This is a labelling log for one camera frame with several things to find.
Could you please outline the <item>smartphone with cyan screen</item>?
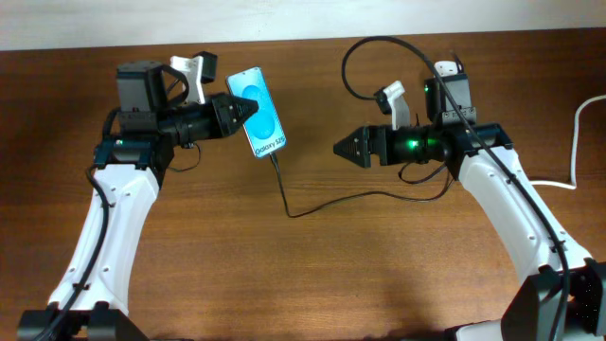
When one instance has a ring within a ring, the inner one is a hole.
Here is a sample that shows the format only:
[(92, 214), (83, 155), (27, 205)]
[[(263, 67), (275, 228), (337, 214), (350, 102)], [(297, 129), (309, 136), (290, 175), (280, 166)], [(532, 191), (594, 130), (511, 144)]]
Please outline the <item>smartphone with cyan screen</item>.
[(287, 144), (265, 77), (255, 66), (226, 77), (230, 93), (257, 103), (257, 111), (244, 123), (244, 129), (256, 158), (264, 158)]

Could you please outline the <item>white power strip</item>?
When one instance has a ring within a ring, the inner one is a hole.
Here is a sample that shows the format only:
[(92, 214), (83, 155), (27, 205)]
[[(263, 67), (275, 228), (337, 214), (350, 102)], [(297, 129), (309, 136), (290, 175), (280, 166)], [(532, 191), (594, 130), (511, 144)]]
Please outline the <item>white power strip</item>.
[(459, 64), (455, 61), (439, 61), (434, 67), (440, 77), (454, 76), (460, 72)]

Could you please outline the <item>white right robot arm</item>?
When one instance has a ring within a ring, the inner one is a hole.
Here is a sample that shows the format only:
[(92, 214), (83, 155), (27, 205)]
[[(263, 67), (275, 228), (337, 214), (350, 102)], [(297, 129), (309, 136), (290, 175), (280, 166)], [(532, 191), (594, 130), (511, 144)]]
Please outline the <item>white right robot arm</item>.
[(426, 126), (404, 123), (401, 84), (375, 95), (388, 125), (363, 126), (333, 151), (367, 168), (440, 161), (488, 216), (521, 287), (497, 320), (452, 327), (447, 340), (602, 340), (605, 265), (561, 226), (527, 178), (517, 152), (497, 123), (479, 125), (464, 74), (425, 82)]

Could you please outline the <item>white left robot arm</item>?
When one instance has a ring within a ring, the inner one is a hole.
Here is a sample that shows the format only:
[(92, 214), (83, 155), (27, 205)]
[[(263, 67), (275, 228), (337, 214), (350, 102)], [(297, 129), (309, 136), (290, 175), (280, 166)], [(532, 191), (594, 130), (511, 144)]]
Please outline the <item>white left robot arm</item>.
[(200, 52), (124, 63), (119, 104), (107, 116), (86, 177), (91, 204), (74, 255), (43, 310), (23, 312), (20, 340), (144, 340), (129, 318), (134, 256), (148, 213), (177, 147), (233, 135), (258, 104), (227, 93), (205, 95), (217, 56)]

